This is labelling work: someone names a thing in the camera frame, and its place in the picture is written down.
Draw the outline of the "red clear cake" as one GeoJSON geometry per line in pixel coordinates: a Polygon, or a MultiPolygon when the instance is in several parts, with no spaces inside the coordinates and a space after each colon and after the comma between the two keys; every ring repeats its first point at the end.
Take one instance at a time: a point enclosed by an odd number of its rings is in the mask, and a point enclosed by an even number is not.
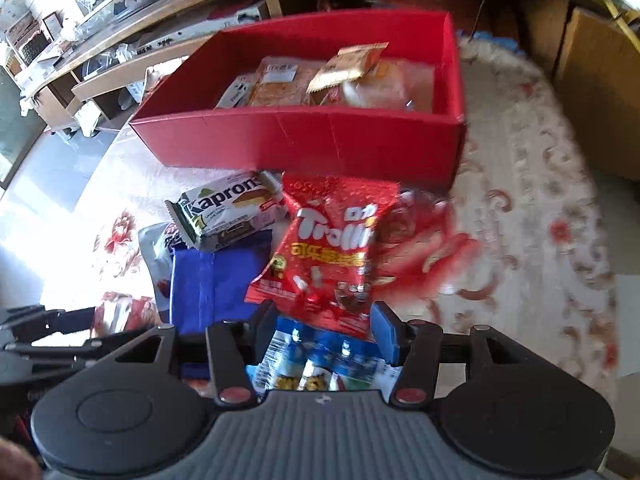
{"type": "Polygon", "coordinates": [[[106,337],[162,323],[152,298],[106,292],[94,309],[91,335],[106,337]]]}

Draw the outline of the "dark blue snack pouch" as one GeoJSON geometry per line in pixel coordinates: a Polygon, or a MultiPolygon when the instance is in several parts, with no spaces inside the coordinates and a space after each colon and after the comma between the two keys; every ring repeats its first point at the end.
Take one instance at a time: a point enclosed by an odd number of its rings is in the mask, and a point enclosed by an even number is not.
{"type": "Polygon", "coordinates": [[[169,323],[181,336],[203,336],[209,325],[249,318],[251,281],[271,257],[272,232],[263,230],[218,250],[179,249],[172,265],[169,323]]]}

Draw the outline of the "wooden TV stand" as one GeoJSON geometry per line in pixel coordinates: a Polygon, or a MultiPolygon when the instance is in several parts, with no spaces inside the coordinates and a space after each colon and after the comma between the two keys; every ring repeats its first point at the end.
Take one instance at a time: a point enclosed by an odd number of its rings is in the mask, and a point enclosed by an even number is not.
{"type": "MultiPolygon", "coordinates": [[[[167,23],[205,11],[222,15],[244,0],[157,0],[145,9],[103,27],[88,40],[78,44],[70,55],[55,65],[51,75],[38,82],[30,94],[32,108],[53,129],[65,127],[73,120],[81,104],[103,96],[143,74],[146,66],[168,60],[186,52],[186,40],[166,44],[159,54],[145,53],[126,68],[111,68],[106,75],[82,82],[79,67],[90,58],[137,39],[146,32],[156,32],[167,23]]],[[[331,6],[352,9],[355,0],[264,0],[270,16],[326,11],[331,6]]],[[[411,6],[428,10],[445,10],[464,32],[490,32],[495,36],[518,40],[526,53],[533,55],[543,68],[551,67],[559,55],[565,28],[565,13],[572,2],[589,4],[596,9],[612,2],[617,9],[615,21],[636,18],[638,11],[624,0],[366,0],[372,6],[411,6]]]]}

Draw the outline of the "floral tablecloth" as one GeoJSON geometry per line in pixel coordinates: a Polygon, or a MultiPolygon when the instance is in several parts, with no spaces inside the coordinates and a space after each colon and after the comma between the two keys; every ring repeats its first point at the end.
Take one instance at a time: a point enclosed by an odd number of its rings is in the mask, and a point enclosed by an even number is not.
{"type": "MultiPolygon", "coordinates": [[[[459,230],[483,249],[403,318],[453,333],[488,324],[567,373],[615,396],[618,337],[613,273],[596,188],[544,73],[494,40],[462,39],[468,135],[452,188],[459,230]]],[[[165,204],[218,177],[162,165],[137,135],[116,136],[67,220],[42,302],[77,310],[108,292],[151,296],[138,232],[165,204]]]]}

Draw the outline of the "clear white pastry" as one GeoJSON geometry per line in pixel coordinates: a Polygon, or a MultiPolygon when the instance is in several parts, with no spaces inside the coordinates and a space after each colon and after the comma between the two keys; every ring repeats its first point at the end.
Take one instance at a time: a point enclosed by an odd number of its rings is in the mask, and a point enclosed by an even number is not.
{"type": "Polygon", "coordinates": [[[406,60],[378,61],[364,76],[340,85],[342,101],[352,107],[431,113],[435,69],[406,60]]]}

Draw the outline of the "white spicy strip packet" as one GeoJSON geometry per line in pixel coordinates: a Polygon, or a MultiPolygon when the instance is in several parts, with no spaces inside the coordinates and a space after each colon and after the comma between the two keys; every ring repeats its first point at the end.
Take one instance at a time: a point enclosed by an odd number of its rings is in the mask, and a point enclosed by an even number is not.
{"type": "Polygon", "coordinates": [[[230,108],[243,106],[256,84],[256,80],[257,75],[255,73],[236,76],[235,80],[229,84],[229,87],[218,100],[216,107],[222,110],[230,110],[230,108]]]}

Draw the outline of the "blue snack packet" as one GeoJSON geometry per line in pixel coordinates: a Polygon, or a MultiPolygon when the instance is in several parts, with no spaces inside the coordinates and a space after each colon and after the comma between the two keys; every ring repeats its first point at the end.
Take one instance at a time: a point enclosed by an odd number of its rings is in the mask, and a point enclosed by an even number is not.
{"type": "Polygon", "coordinates": [[[378,390],[388,398],[401,369],[371,341],[280,318],[262,362],[246,368],[259,394],[271,390],[378,390]]]}

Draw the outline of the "silver media player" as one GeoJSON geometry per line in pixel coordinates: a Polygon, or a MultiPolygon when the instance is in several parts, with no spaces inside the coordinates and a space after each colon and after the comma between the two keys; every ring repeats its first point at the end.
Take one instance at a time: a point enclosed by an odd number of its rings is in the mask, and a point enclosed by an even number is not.
{"type": "Polygon", "coordinates": [[[142,55],[177,42],[208,36],[218,30],[253,24],[269,18],[264,0],[249,6],[202,6],[180,13],[145,32],[134,42],[132,52],[142,55]]]}

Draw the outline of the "orange spicy snack packet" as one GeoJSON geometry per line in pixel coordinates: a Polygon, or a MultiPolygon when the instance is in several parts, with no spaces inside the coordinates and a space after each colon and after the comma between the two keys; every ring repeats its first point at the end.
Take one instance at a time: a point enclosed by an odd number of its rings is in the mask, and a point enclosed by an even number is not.
{"type": "Polygon", "coordinates": [[[249,107],[306,106],[308,84],[326,64],[324,61],[266,56],[260,62],[257,79],[246,105],[249,107]]]}

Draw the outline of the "brown cardboard box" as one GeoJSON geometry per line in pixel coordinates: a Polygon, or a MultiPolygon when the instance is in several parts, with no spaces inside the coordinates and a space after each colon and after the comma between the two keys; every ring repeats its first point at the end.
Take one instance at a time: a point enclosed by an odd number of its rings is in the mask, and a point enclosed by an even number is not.
{"type": "Polygon", "coordinates": [[[639,179],[639,52],[613,24],[583,8],[566,26],[556,93],[590,165],[639,179]]]}

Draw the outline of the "red Trolli gummy bag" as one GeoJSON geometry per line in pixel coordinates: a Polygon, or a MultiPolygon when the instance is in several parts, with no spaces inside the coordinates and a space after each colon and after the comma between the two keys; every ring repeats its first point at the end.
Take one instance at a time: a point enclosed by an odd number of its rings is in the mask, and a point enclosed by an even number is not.
{"type": "Polygon", "coordinates": [[[371,247],[399,184],[286,172],[290,224],[245,300],[274,302],[294,320],[366,338],[371,307],[371,247]]]}

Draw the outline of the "red cardboard box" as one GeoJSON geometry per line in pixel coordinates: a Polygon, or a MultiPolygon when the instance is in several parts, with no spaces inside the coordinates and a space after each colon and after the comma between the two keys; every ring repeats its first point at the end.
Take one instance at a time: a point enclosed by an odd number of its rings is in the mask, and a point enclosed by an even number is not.
{"type": "Polygon", "coordinates": [[[399,181],[446,191],[466,135],[456,29],[450,14],[410,8],[298,14],[216,32],[132,116],[164,165],[269,169],[399,181]],[[325,61],[342,47],[385,44],[389,58],[431,65],[428,113],[344,106],[218,104],[236,76],[267,56],[325,61]]]}

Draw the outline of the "gold foil snack packet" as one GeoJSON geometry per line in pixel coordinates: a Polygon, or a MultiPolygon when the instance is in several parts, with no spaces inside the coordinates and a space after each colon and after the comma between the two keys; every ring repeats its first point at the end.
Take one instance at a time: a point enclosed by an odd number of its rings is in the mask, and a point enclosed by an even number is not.
{"type": "Polygon", "coordinates": [[[345,81],[360,79],[372,70],[387,42],[379,44],[360,44],[341,48],[309,81],[307,92],[314,93],[338,86],[345,81]]]}

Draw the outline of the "white paper sheet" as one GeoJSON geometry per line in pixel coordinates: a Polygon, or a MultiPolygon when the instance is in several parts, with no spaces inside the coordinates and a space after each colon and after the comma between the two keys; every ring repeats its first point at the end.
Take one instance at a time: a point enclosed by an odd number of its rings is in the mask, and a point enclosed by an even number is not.
{"type": "Polygon", "coordinates": [[[620,377],[637,374],[640,350],[640,286],[638,275],[615,275],[620,377]]]}

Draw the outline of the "green white Kaprons wafer pack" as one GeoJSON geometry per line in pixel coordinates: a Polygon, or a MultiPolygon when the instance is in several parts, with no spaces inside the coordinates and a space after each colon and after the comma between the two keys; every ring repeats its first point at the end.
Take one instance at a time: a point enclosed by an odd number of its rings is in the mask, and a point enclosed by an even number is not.
{"type": "Polygon", "coordinates": [[[165,203],[186,246],[216,252],[286,215],[280,181],[268,171],[240,171],[165,203]]]}

